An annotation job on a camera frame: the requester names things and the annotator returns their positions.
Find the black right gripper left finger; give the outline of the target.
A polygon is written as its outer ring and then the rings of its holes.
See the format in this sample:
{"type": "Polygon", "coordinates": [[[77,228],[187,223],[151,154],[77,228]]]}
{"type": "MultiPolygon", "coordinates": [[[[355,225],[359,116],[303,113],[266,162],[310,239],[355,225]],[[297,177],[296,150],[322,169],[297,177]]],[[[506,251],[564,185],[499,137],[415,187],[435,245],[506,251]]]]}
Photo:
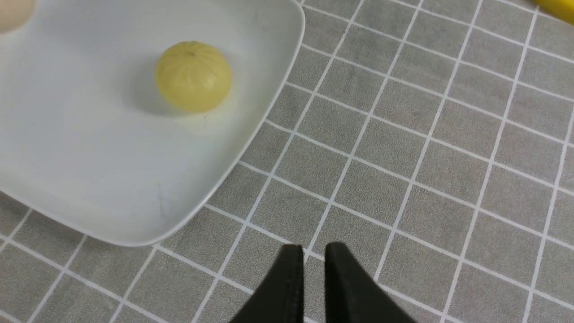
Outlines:
{"type": "Polygon", "coordinates": [[[285,244],[265,278],[231,319],[232,323],[304,321],[303,247],[285,244]]]}

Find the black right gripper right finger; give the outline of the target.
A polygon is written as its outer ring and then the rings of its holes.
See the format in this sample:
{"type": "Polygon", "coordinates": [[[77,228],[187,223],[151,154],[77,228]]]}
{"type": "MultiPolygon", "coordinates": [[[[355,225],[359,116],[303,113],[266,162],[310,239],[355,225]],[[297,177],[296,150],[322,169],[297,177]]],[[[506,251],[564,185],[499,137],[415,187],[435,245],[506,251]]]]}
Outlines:
{"type": "Polygon", "coordinates": [[[342,242],[325,248],[327,323],[414,323],[367,274],[342,242]]]}

